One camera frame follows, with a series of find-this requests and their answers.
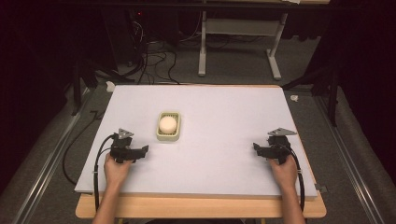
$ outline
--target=yellow basket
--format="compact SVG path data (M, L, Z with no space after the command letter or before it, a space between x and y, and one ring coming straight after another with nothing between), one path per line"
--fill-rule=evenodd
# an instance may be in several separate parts
M160 120L164 117L172 117L176 120L177 127L176 130L172 133L163 133L160 130ZM170 141L176 142L180 135L180 115L177 112L173 111L165 111L162 112L161 115L158 117L158 124L157 124L157 139L160 141Z

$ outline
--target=dark background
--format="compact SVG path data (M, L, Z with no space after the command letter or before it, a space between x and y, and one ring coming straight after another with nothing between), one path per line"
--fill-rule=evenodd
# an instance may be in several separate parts
M333 0L331 6L359 6L364 2L370 5L361 13L290 13L282 37L298 35L304 41L322 36L307 74L334 58L343 59L338 67L340 86L373 150L395 182L396 28L391 22L396 21L392 11L395 4L391 0ZM188 35L195 30L195 14L149 10L145 11L144 20L155 31L153 35L176 46L179 31ZM224 12L217 15L235 16ZM76 61L89 58L111 69L122 60L117 58L110 36L119 38L125 46L131 43L117 35L119 32L109 32L106 22L98 8L60 7L52 1L0 4L1 127L5 143L0 149L0 192L65 104L64 92L72 83ZM122 23L121 30L127 32L127 26Z

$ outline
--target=hand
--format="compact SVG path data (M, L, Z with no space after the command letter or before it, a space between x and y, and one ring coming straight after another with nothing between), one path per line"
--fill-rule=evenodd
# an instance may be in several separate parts
M105 160L106 187L119 189L129 173L131 164L131 161L117 163L110 156L110 153L107 153Z
M281 190L295 189L297 179L297 165L294 158L289 155L286 161L279 165L275 160L269 160L276 183L280 186Z

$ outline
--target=white table surface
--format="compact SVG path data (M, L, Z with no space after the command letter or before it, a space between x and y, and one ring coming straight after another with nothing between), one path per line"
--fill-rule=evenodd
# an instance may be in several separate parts
M181 116L176 142L156 138L163 111ZM252 144L268 146L268 132L298 132L279 87L117 86L82 170L77 192L93 192L93 166L102 142L119 128L134 133L132 148L149 145L132 165L122 192L214 197L278 197L269 163ZM288 136L301 164L306 198L317 197L299 135ZM112 140L105 144L110 147ZM104 153L99 190L104 191Z

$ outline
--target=table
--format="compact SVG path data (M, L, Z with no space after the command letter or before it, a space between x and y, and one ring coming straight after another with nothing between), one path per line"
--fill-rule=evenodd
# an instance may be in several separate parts
M222 0L221 2L240 2L240 3L281 3L280 0ZM327 5L330 0L302 0L300 4ZM271 71L275 80L280 80L281 75L277 66L275 54L279 45L280 37L286 24L288 13L282 13L279 21L252 21L235 19L215 19L207 18L206 11L202 12L201 29L201 49L198 66L198 76L204 77L206 74L206 34L226 34L226 35L266 35L274 37L274 44L271 49L265 51Z
M162 144L158 143L158 141L153 140L155 137L154 133L150 133L151 129L155 129L155 122L152 121L153 114L157 114L157 110L160 110L163 108L162 102L159 102L158 104L153 104L149 108L143 108L143 110L146 110L147 112L145 113L145 118L142 120L139 113L135 113L133 110L130 110L128 108L139 108L142 105L136 106L133 105L132 107L128 105L128 102L125 103L121 108L127 108L128 114L130 114L129 119L123 119L124 118L124 113L120 113L116 118L114 116L117 114L117 111L120 111L119 107L115 106L115 102L121 101L124 102L124 99L126 98L118 98L117 97L127 97L133 98L134 95L138 97L146 97L149 102L152 101L152 95L153 94L156 97L159 97L158 92L156 91L162 91L166 92L169 96L172 96L171 102L175 102L171 107L172 108L178 108L181 112L182 115L182 120L184 122L181 122L181 130L182 132L180 133L180 139L178 140L178 143L168 143L168 144ZM212 99L209 99L208 97L202 97L203 95L205 96L211 96ZM227 100L226 96L232 96L231 99ZM198 107L188 106L185 104L183 99L190 99L191 101L195 102L196 99L203 99L205 98L206 100L197 100L199 102L196 102L196 105ZM155 175L153 173L159 173L160 170L156 170L156 164L161 163L161 160L158 160L159 155L162 155L165 157L162 153L164 150L169 149L170 147L174 147L171 149L170 153L173 156L188 156L187 154L194 154L195 157L199 157L201 151L197 150L191 150L191 148L194 148L194 143L191 143L191 134L190 130L194 129L197 130L202 125L202 123L199 119L195 120L192 119L192 112L198 110L200 113L204 113L205 111L213 111L215 110L216 112L216 107L219 104L219 101L213 100L213 99L220 99L221 101L225 101L224 105L222 106L227 106L229 107L231 105L241 105L243 108L248 107L248 105L251 105L251 103L258 102L256 105L252 105L253 108L258 108L258 115L254 115L255 113L252 113L253 111L251 108L249 108L250 112L247 112L247 117L257 117L253 118L254 120L248 124L248 127L251 127L251 131L247 130L246 127L244 128L244 132L247 134L239 134L240 139L237 139L237 141L234 141L233 139L234 136L230 137L231 145L238 145L239 147L237 150L246 150L243 151L243 153L238 154L236 157L226 157L226 160L221 162L221 166L218 169L217 167L210 167L211 170L213 170L212 173L215 173L216 171L221 171L221 167L227 167L228 163L231 162L233 164L237 163L244 163L244 166L238 166L238 168L242 171L247 171L249 172L249 175L255 176L255 175L260 175L260 176L270 176L271 178L272 173L271 169L269 167L262 166L262 158L257 157L253 154L252 148L246 147L246 145L251 145L251 141L265 141L265 132L260 131L258 132L257 130L260 130L261 122L265 121L266 123L271 123L272 121L268 120L276 120L276 124L281 125L284 128L287 129L292 129L295 130L294 123L292 121L289 109L287 108L286 100L283 95L283 91L281 88L278 86L250 86L250 87L230 87L230 86L216 86L216 87L207 87L207 86L156 86L156 87L142 87L142 86L118 86L113 93L113 97L110 100L107 112L104 116L104 119L102 121L101 127L98 130L98 133L95 137L95 141L92 145L92 151L91 154L95 154L95 148L97 147L98 144L102 142L104 139L105 132L108 132L107 130L119 127L119 125L122 123L126 126L138 126L137 123L144 123L143 126L139 126L139 128L135 128L134 131L137 131L135 133L135 144L143 144L143 142L148 143L152 147L150 148L147 157L142 160L138 161L134 166L135 169L138 170L138 172L134 173L134 180L130 181L128 183L128 180L126 181L125 185L129 186L124 188L122 191L124 192L120 196L120 203L118 207L118 211L116 216L117 217L144 217L144 218L155 218L155 217L281 217L281 211L280 211L280 199L279 199L279 191L278 189L274 189L275 181L274 180L268 180L268 179L250 179L249 181L249 186L254 185L254 186L259 186L264 182L265 185L267 185L268 190L263 194L263 195L257 195L257 193L252 191L252 189L249 188L244 188L246 184L242 184L243 191L240 191L239 188L241 188L241 185L236 184L234 188L232 189L227 189L224 185L222 186L221 184L224 182L227 184L228 179L224 177L220 177L221 181L215 184L219 185L220 191L225 192L224 194L219 193L215 189L196 189L195 186L189 186L187 184L187 189L192 192L191 194L186 194L182 193L183 188L178 189L179 192L174 192L172 191L175 187L167 189L168 191L163 192L163 191L158 191L158 188L151 188L151 192L141 192L141 189L139 191L139 188L136 188L133 184L134 183L139 183L136 185L140 185L145 188L149 188L149 186L142 184L145 180L143 177L139 177L140 174L144 175ZM215 102L216 105L206 105L208 103L206 102ZM273 107L279 107L281 109L278 110L269 110L268 108L266 109L269 113L267 113L265 116L262 115L262 112L260 112L261 107L266 108L273 108ZM233 108L235 112L239 112L238 108ZM212 119L219 119L219 122L224 125L224 120L228 120L230 116L233 116L232 112L225 112L222 116L223 118L219 118L217 116L218 113L212 114L212 117L210 115L206 114L207 117L205 120L212 120ZM214 133L217 133L219 129L216 127L214 124L213 127L211 127L211 130L213 130ZM227 136L233 135L231 132L226 132ZM210 147L212 144L222 144L223 138L216 136L214 138L210 138L210 136L203 134L196 134L193 136L195 139L200 139L201 138L206 138L206 141L211 143L207 144L204 141L200 141L200 146L204 146L204 149L202 149L203 152L205 152L205 149L207 147ZM310 197L308 200L306 200L305 203L305 210L304 210L304 215L306 217L323 217L326 214L326 208L324 206L324 203L321 199L320 194L315 190L315 187L312 189L313 184L315 183L315 178L313 177L312 171L310 169L308 160L304 154L304 149L301 145L301 140L298 135L295 135L294 137L290 137L290 142L292 143L293 149L296 151L297 156L299 157L300 164L302 165L303 169L303 175L304 175L304 180L306 180L305 184L305 190L307 192L308 197ZM228 146L226 149L220 148L220 147L214 147L209 148L209 151L212 150L216 155L222 155L219 152L225 151L230 151L232 153L238 153L235 151L235 148ZM215 157L215 159L208 159L205 160L206 164L210 164L212 161L216 161L218 157ZM88 167L91 167L91 164L89 160L87 160L86 166L88 164ZM189 170L190 167L189 165L183 164L184 165L184 170ZM170 174L171 172L167 169L172 168L172 165L163 165L161 164L161 167L163 167L162 170L165 170L163 175ZM84 167L83 174L81 175L80 180L78 181L78 186L77 186L77 191L84 191L91 188L90 183L91 180L89 178L89 168L88 170L86 167ZM175 171L174 173L178 175L183 175L182 172L177 172ZM243 179L246 174L242 173L241 175L238 174L238 172L235 172L234 174L234 179ZM99 190L104 189L104 177L102 174L102 183L100 183ZM210 186L212 180L206 180L207 185ZM230 193L229 190L237 189L236 192ZM76 214L78 217L81 218L90 218L94 216L94 198L93 196L89 194L82 194L80 197L80 200L78 202L78 207L76 210Z
M249 3L247 1L238 1L238 0L230 0L227 1L225 4L221 2L209 2L209 3L202 3L202 1L188 1L188 2L177 2L177 3L168 3L168 2L114 2L114 1L100 1L100 2L95 2L95 1L75 1L75 0L61 0L58 4L64 7L134 7L134 8L140 8L140 9L160 9L160 10L201 10L201 11L208 11L208 10L239 10L239 11L260 11L262 13L265 12L280 12L280 13L288 13L292 11L299 11L299 12L312 12L312 11L317 11L317 12L323 12L323 13L330 13L330 14L337 14L337 13L349 13L349 12L356 12L356 11L361 11L360 6L354 6L354 7L335 7L335 6L327 6L328 3L330 3L330 0L301 0L300 1L301 6L296 6L296 5L286 5L285 2L282 2L281 0L268 0L268 1L263 1L263 0L251 0ZM89 66L92 66L95 70L97 70L98 66L96 64L89 64ZM111 70L106 70L105 68L102 68L99 66L99 70L106 71L109 74L114 73ZM326 74L323 73L323 71L317 71L317 74L323 74L323 76L326 76ZM292 88L293 86L301 84L302 81L300 79L293 81L286 87L284 87L285 90ZM74 76L74 86L75 89L79 88L79 78L78 74ZM334 95L336 91L332 91L332 99L334 98ZM75 91L75 112L79 110L79 106L81 104L80 101L80 93L78 91ZM333 114L334 114L334 108L335 108L335 101L331 100L331 103L329 105L329 111L330 115L329 117L331 120L334 120Z

